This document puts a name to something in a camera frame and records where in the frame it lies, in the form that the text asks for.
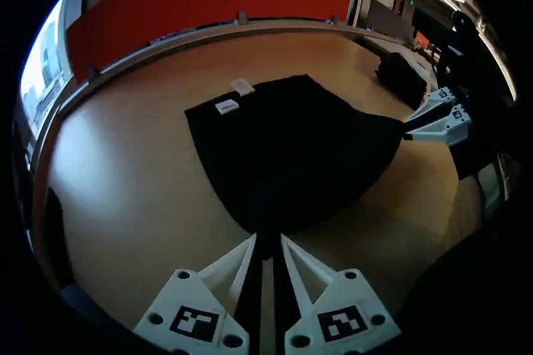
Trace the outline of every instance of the screw hole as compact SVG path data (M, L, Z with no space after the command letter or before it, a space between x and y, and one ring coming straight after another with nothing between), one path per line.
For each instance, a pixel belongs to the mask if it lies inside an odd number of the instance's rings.
M385 316L383 316L383 315L374 315L374 316L372 316L370 321L372 322L373 325L380 326L381 324L385 323Z
M308 336L294 336L290 343L296 348L305 348L311 343L311 339Z
M239 336L235 336L234 334L225 335L222 342L228 348L238 348L243 345L243 339Z
M152 313L152 314L149 314L148 321L151 324L158 324L159 325L159 324L163 323L163 317L161 317L161 315L159 315L157 313Z
M185 280L186 278L189 278L191 277L191 275L187 272L185 272L184 270L182 270L181 272L178 273L178 278L182 279L182 280Z

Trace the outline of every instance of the white label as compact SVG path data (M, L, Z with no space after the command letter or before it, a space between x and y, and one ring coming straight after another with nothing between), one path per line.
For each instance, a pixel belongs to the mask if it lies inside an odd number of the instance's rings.
M239 104L237 104L233 100L226 100L221 103L215 104L215 107L219 110L221 115L224 115L225 113L238 109Z
M241 96L253 93L255 91L252 85L242 77L231 83L231 87Z

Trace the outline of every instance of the red wall panel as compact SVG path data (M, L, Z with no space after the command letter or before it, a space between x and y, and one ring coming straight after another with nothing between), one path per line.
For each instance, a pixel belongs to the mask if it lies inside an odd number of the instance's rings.
M87 67L99 69L182 29L234 19L305 17L345 20L350 0L103 0L67 29L67 48L76 80Z

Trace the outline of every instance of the black cloth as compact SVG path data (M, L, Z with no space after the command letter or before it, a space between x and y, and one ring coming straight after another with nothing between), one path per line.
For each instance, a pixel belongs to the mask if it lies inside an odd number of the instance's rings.
M419 108L426 93L426 81L416 73L400 53L391 53L381 57L376 76L382 85L412 110Z
M402 122L357 111L307 75L255 90L185 111L216 194L250 233L297 232L337 213L382 174L404 131ZM221 115L215 104L227 99L240 108Z

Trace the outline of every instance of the wooden surface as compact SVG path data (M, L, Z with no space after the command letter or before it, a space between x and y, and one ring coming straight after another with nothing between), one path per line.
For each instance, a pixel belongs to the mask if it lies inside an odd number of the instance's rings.
M244 37L165 57L91 97L64 121L50 172L78 283L132 328L176 268L200 270L247 237L205 176L185 109L239 77L308 73L361 111L405 119L378 64L330 33ZM358 202L293 238L335 269L361 269L395 312L444 249L457 184L445 145L402 142Z

